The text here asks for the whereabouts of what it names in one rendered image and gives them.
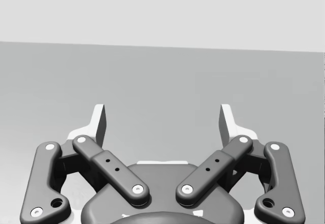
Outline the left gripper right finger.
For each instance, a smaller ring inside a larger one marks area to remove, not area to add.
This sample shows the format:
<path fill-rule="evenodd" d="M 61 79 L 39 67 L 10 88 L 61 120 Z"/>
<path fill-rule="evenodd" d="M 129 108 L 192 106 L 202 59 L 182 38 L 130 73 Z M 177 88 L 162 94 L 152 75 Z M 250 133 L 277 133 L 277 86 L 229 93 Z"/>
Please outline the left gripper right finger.
<path fill-rule="evenodd" d="M 264 223 L 305 223 L 306 215 L 289 148 L 281 142 L 263 145 L 253 130 L 236 124 L 229 104 L 222 104 L 219 132 L 223 148 L 212 153 L 176 187 L 176 201 L 193 206 L 215 185 L 232 187 L 249 172 L 264 188 L 255 217 Z"/>

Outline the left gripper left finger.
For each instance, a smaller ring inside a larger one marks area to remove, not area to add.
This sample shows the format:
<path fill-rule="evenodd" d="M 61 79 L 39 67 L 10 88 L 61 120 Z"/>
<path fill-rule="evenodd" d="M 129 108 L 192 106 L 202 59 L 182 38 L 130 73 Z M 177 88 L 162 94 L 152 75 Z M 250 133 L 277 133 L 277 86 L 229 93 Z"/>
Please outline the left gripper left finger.
<path fill-rule="evenodd" d="M 66 221 L 72 209 L 61 189 L 67 176 L 76 172 L 95 191 L 109 184 L 133 207 L 148 203 L 148 185 L 112 152 L 102 148 L 106 127 L 105 106 L 97 104 L 90 123 L 71 131 L 64 144 L 44 142 L 36 148 L 21 207 L 21 223 Z"/>

